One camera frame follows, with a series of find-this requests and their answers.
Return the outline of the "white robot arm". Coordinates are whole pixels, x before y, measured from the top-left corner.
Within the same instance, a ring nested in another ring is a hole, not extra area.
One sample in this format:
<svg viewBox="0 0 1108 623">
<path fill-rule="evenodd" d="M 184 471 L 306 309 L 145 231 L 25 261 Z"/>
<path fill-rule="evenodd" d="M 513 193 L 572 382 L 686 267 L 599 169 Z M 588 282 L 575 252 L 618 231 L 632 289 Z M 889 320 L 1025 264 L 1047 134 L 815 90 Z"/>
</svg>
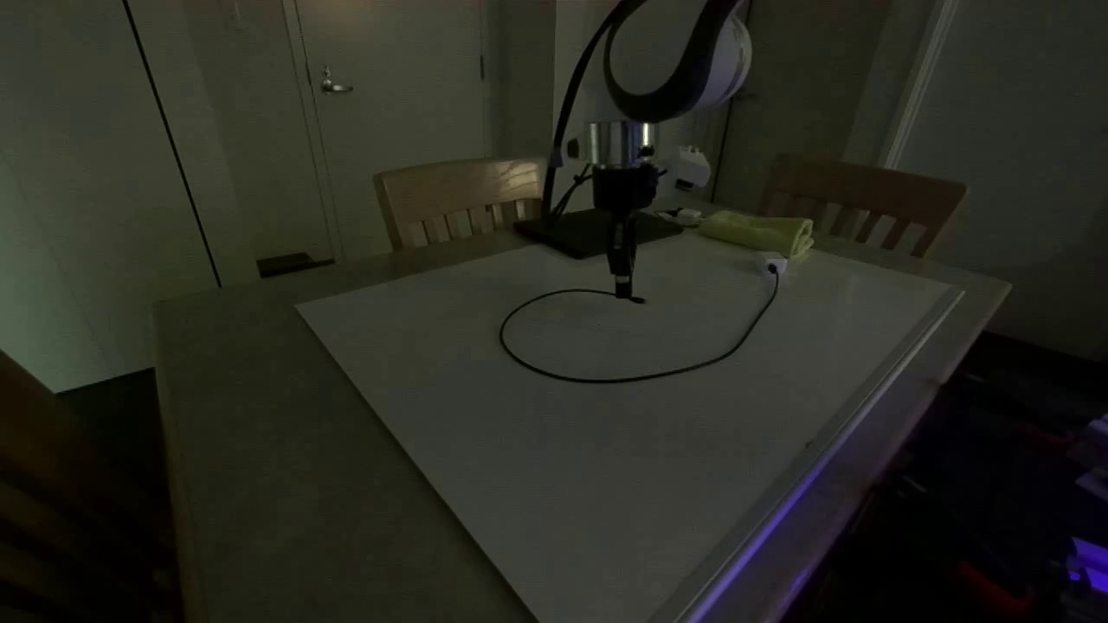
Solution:
<svg viewBox="0 0 1108 623">
<path fill-rule="evenodd" d="M 594 205 L 604 215 L 604 257 L 612 296 L 625 300 L 633 300 L 639 222 L 656 201 L 661 176 L 648 130 L 726 104 L 744 90 L 755 44 L 742 5 L 618 0 L 567 72 L 547 149 L 542 222 L 550 229 L 565 222 L 553 182 L 586 78 L 599 71 L 605 97 L 621 111 L 618 130 L 632 130 L 639 138 L 625 157 L 604 157 L 588 165 Z"/>
</svg>

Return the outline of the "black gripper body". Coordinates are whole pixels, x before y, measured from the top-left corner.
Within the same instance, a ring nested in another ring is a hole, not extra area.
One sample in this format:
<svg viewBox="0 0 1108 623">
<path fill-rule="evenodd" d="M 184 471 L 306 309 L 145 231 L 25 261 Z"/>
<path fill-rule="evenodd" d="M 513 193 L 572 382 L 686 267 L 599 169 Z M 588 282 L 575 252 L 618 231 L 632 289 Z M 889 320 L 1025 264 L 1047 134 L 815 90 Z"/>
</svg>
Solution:
<svg viewBox="0 0 1108 623">
<path fill-rule="evenodd" d="M 611 215 L 605 261 L 618 285 L 633 282 L 633 215 L 656 201 L 658 169 L 651 162 L 633 169 L 596 169 L 594 175 L 594 201 Z"/>
</svg>

